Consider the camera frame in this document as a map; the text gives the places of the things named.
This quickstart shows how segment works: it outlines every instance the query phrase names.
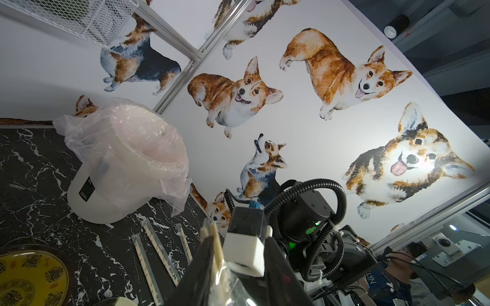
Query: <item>corgi illustration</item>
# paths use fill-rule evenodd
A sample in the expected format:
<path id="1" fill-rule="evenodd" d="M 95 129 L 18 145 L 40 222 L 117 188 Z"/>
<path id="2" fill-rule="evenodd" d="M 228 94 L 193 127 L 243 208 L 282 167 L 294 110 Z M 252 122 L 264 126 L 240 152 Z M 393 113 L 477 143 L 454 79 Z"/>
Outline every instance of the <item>corgi illustration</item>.
<path id="1" fill-rule="evenodd" d="M 74 117 L 85 118 L 95 112 L 98 107 L 95 106 L 86 95 L 81 95 L 75 104 L 76 114 Z M 35 121 L 13 118 L 0 118 L 0 125 L 53 125 L 53 121 Z"/>
<path id="2" fill-rule="evenodd" d="M 198 106 L 208 111 L 206 123 L 224 125 L 224 134 L 231 138 L 231 129 L 244 124 L 266 104 L 279 102 L 283 93 L 269 88 L 259 75 L 259 63 L 254 57 L 245 70 L 244 78 L 233 82 L 221 75 L 202 73 L 187 86 Z"/>
<path id="3" fill-rule="evenodd" d="M 288 44 L 279 67 L 285 71 L 292 61 L 306 62 L 313 88 L 323 101 L 320 117 L 328 120 L 334 110 L 380 98 L 412 75 L 387 69 L 384 60 L 385 48 L 380 46 L 366 64 L 356 67 L 323 33 L 304 29 Z"/>
<path id="4" fill-rule="evenodd" d="M 402 202 L 441 177 L 465 179 L 474 173 L 446 137 L 427 126 L 417 104 L 405 107 L 398 132 L 385 146 L 361 154 L 343 177 L 347 190 L 363 199 L 357 208 L 362 219 L 371 209 Z"/>
<path id="5" fill-rule="evenodd" d="M 158 95 L 167 88 L 181 72 L 180 66 L 157 51 L 150 45 L 150 34 L 156 30 L 137 14 L 135 29 L 122 37 L 119 45 L 103 48 L 100 52 L 100 64 L 110 75 L 103 79 L 111 85 L 104 88 L 114 91 L 123 82 L 158 81 Z"/>
<path id="6" fill-rule="evenodd" d="M 226 44 L 223 47 L 223 55 L 229 60 L 232 56 L 234 47 L 243 43 L 245 40 L 254 37 L 262 27 L 274 17 L 275 13 L 282 5 L 294 5 L 301 0 L 256 0 L 244 12 L 242 20 L 239 21 L 230 33 L 226 36 Z M 223 0 L 218 7 L 213 23 L 216 29 L 221 21 L 226 17 L 230 8 L 235 4 L 235 0 Z"/>
<path id="7" fill-rule="evenodd" d="M 288 167 L 281 155 L 281 150 L 286 144 L 275 144 L 260 134 L 255 143 L 255 155 L 243 168 L 240 174 L 241 188 L 237 188 L 241 199 L 254 199 L 261 207 L 267 205 L 276 197 L 279 191 L 279 183 L 275 179 L 278 168 Z"/>
<path id="8" fill-rule="evenodd" d="M 218 228 L 225 229 L 230 224 L 231 212 L 225 203 L 224 193 L 220 192 L 213 203 L 208 203 L 196 190 L 194 184 L 191 184 L 191 194 L 204 209 L 212 222 L 216 222 Z"/>

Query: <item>wire mesh basket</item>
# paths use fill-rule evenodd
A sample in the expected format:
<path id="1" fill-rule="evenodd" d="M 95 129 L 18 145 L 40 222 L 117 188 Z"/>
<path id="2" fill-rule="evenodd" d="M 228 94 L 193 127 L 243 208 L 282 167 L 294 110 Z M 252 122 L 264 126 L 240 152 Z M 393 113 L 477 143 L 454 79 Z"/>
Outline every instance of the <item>wire mesh basket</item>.
<path id="1" fill-rule="evenodd" d="M 116 38 L 138 0 L 0 0 L 22 13 L 101 47 Z"/>

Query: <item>marble surface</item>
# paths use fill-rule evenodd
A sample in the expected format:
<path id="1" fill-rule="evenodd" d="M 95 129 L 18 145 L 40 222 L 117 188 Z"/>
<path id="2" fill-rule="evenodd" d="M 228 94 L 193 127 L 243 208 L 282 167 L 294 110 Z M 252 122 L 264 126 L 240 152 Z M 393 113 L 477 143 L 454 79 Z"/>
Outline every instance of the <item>marble surface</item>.
<path id="1" fill-rule="evenodd" d="M 176 223 L 182 223 L 195 254 L 204 212 L 189 197 L 185 211 L 173 218 L 164 201 L 152 199 L 123 220 L 99 225 L 78 218 L 66 193 L 81 162 L 54 129 L 0 129 L 0 247 L 46 244 L 73 262 L 75 287 L 68 305 L 90 306 L 107 297 L 125 296 L 154 305 L 131 235 L 140 233 L 160 292 L 175 287 L 140 220 L 148 217 L 181 275 L 187 265 Z"/>

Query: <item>clear plastic bag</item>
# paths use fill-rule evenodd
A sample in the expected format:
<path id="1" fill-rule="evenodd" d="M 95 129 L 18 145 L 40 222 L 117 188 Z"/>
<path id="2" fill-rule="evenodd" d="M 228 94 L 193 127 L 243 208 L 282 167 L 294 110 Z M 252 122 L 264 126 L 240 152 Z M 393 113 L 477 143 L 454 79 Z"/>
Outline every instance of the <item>clear plastic bag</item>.
<path id="1" fill-rule="evenodd" d="M 253 306 L 256 303 L 240 279 L 228 268 L 224 260 L 213 270 L 209 288 L 208 306 Z"/>
<path id="2" fill-rule="evenodd" d="M 86 118 L 61 116 L 53 125 L 89 167 L 98 193 L 122 211 L 151 197 L 169 203 L 172 216 L 184 211 L 191 184 L 184 142 L 152 110 L 115 98 Z"/>

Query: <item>metal plate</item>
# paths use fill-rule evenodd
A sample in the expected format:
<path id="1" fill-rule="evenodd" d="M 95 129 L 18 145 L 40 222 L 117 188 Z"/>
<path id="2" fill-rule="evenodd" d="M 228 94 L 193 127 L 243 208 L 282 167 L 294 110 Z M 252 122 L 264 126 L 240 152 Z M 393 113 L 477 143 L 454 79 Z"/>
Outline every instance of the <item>metal plate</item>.
<path id="1" fill-rule="evenodd" d="M 468 240 L 461 240 L 458 243 L 456 243 L 456 245 L 458 246 L 458 248 L 460 248 L 461 250 L 460 252 L 457 252 L 453 256 L 449 256 L 445 252 L 441 252 L 439 253 L 439 255 L 432 257 L 432 260 L 437 262 L 442 267 L 447 267 L 450 264 L 456 262 L 457 260 L 463 258 L 464 256 L 468 255 L 469 253 L 481 247 L 481 245 L 479 245 L 478 243 L 474 243 Z"/>

